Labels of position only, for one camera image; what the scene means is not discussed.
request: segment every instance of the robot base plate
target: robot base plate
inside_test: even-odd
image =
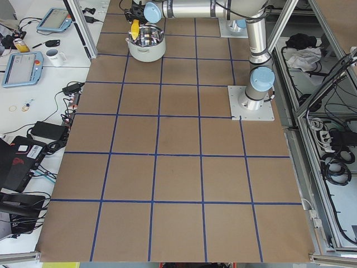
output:
[[[241,85],[228,86],[232,120],[239,120],[242,117],[242,121],[274,121],[274,113],[270,102],[264,102],[263,106],[257,111],[245,109],[238,103],[238,96],[245,91],[245,88],[245,86]]]
[[[240,32],[232,32],[227,26],[227,20],[224,18],[218,18],[219,30],[221,32],[221,37],[226,38],[248,38],[247,29],[242,29]]]

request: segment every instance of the white cloth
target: white cloth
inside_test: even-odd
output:
[[[287,61],[289,68],[301,69],[302,71],[313,71],[316,69],[316,62],[321,59],[321,50],[302,49],[296,51]]]

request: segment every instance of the black cloth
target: black cloth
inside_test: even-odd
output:
[[[308,36],[304,33],[298,33],[290,37],[288,41],[286,41],[287,47],[293,47],[297,50],[306,49],[308,47],[316,47],[317,40],[314,36]]]

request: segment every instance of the yellow object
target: yellow object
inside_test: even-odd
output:
[[[136,40],[136,38],[138,38],[138,36],[139,36],[139,21],[138,20],[133,21],[131,33],[132,33],[133,40]]]
[[[44,262],[42,268],[79,268],[79,262]]]

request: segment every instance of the laptop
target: laptop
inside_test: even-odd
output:
[[[0,146],[0,188],[21,193],[44,159],[47,144],[21,136],[15,137],[10,145],[3,143]]]

